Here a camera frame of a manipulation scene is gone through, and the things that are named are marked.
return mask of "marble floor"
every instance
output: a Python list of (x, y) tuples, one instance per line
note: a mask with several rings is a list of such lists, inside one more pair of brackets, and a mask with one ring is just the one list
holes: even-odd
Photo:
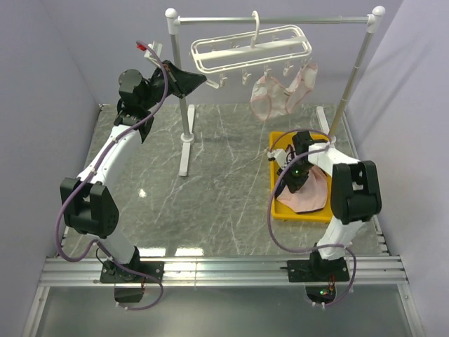
[[(324, 107), (331, 122), (335, 106)], [(115, 106), (103, 106), (87, 162), (106, 141), (115, 114)], [(319, 128), (315, 106), (298, 105), (292, 115), (260, 122), (248, 104), (198, 105), (189, 176), (179, 177), (180, 110), (164, 105), (149, 137), (112, 189), (123, 233), (142, 256), (286, 253), (273, 244), (267, 231), (268, 135), (298, 127)], [(343, 125), (336, 146), (352, 155)], [(274, 229), (286, 246), (308, 247), (321, 238), (326, 225), (274, 220)], [(69, 229), (64, 249), (77, 256), (87, 242)], [(359, 231), (352, 248), (359, 255), (381, 253), (372, 222)]]

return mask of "drying rack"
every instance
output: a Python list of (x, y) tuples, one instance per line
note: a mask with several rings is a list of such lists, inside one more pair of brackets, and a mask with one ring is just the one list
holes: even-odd
[[(278, 17), (278, 18), (263, 18), (258, 17), (257, 23), (268, 24), (268, 25), (305, 25), (305, 24), (365, 24), (366, 34), (363, 39), (362, 45), (357, 55), (356, 62), (352, 68), (351, 74), (349, 75), (346, 88), (344, 90), (342, 99), (337, 108), (337, 113), (332, 122), (329, 130), (329, 135), (335, 137), (335, 131), (338, 122), (341, 119), (342, 113), (347, 105), (348, 98), (351, 94), (352, 86), (354, 85), (355, 79), (357, 77), (358, 70), (360, 69), (361, 63), (366, 54), (366, 50), (370, 44), (370, 41), (376, 33), (382, 17), (385, 14), (385, 8), (378, 6), (373, 9), (371, 14), (360, 17), (342, 17), (342, 16), (331, 16), (331, 17), (310, 17), (310, 16), (298, 16), (298, 17)], [(174, 8), (169, 8), (166, 11), (166, 18), (168, 23), (168, 32), (170, 33), (171, 45), (173, 49), (173, 57), (176, 67), (182, 69), (181, 66), (181, 55), (180, 55), (180, 43), (179, 43), (179, 31), (181, 26), (187, 25), (202, 25), (202, 24), (254, 24), (255, 18), (252, 16), (248, 17), (235, 17), (235, 18), (183, 18), (177, 14)], [(190, 147), (194, 143), (193, 125), (195, 117), (195, 106), (189, 105), (187, 107), (187, 101), (185, 98), (180, 98), (180, 110), (182, 118), (182, 128), (183, 134), (181, 135), (182, 140), (182, 152), (181, 152), (181, 163), (180, 163), (180, 176), (186, 176), (189, 169), (189, 156)], [(323, 118), (323, 114), (319, 114), (319, 121)]]

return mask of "wall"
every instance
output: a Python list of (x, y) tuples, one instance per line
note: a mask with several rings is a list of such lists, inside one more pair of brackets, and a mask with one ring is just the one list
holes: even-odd
[(20, 336), (98, 105), (42, 3), (0, 5), (0, 331)]
[(349, 104), (359, 153), (379, 170), (382, 229), (429, 337), (449, 329), (448, 11), (444, 0), (405, 0)]
[[(115, 103), (118, 98), (120, 73), (136, 68), (146, 76), (153, 67), (135, 48), (135, 40), (163, 43), (163, 57), (173, 59), (165, 10), (173, 7), (181, 16), (250, 16), (258, 10), (260, 16), (346, 15), (363, 16), (378, 5), (387, 7), (382, 23), (370, 47), (365, 64), (373, 56), (402, 0), (42, 0), (51, 18), (69, 46), (75, 61), (100, 103)], [(196, 39), (217, 37), (235, 32), (249, 32), (254, 25), (184, 26), (180, 33), (182, 59), (186, 70), (195, 71), (188, 55)], [(363, 25), (303, 25), (302, 29), (314, 49), (314, 61), (319, 64), (316, 90), (307, 98), (315, 103), (337, 103), (343, 93), (349, 72), (354, 65), (365, 27)], [(277, 70), (280, 79), (282, 71)], [(255, 70), (253, 81), (262, 75)], [(248, 102), (253, 85), (242, 86), (241, 75), (228, 74), (226, 88), (215, 91), (203, 86), (192, 93), (193, 103)]]

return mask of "white rack foot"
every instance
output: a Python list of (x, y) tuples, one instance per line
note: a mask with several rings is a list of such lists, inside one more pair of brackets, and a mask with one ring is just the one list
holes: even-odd
[[(189, 130), (193, 135), (194, 129), (194, 120), (195, 120), (195, 106), (193, 104), (189, 105), (187, 110), (187, 116), (189, 117)], [(184, 134), (181, 135), (182, 143), (182, 152), (181, 152), (181, 164), (180, 164), (180, 173), (181, 177), (187, 176), (187, 172), (189, 171), (189, 157), (190, 157), (190, 147), (195, 141), (195, 138), (192, 137), (190, 140), (185, 140)]]
[[(320, 129), (328, 134), (329, 133), (329, 124), (326, 119), (326, 115), (324, 114), (324, 108), (322, 106), (316, 107), (316, 116), (318, 117), (318, 123), (320, 124)], [(335, 145), (336, 138), (333, 137), (333, 144)]]

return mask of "yellow bin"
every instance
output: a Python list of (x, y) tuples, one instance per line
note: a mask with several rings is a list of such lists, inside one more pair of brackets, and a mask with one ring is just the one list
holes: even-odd
[[(269, 146), (271, 147), (274, 144), (274, 141), (282, 135), (283, 132), (281, 131), (272, 131), (269, 134)], [(280, 141), (277, 142), (274, 149), (286, 149), (287, 145), (292, 144), (292, 137), (295, 135), (295, 133), (289, 133), (288, 135), (285, 135), (280, 139)], [(313, 139), (326, 139), (326, 137), (313, 133), (311, 135)], [(276, 183), (278, 179), (278, 175), (276, 172), (279, 170), (279, 165), (275, 161), (269, 162), (269, 175), (270, 175), (270, 186), (271, 191), (273, 192), (274, 184)], [(332, 218), (332, 210), (330, 209), (330, 186), (332, 185), (332, 178), (328, 176), (328, 201), (326, 202), (326, 205), (324, 206), (324, 209), (312, 212), (312, 213), (306, 213), (306, 214), (296, 214), (294, 211), (292, 211), (287, 206), (281, 204), (279, 201), (274, 200), (272, 204), (272, 215), (275, 219), (281, 219), (281, 220), (301, 220), (301, 221), (313, 221), (317, 223), (329, 223), (330, 219)]]

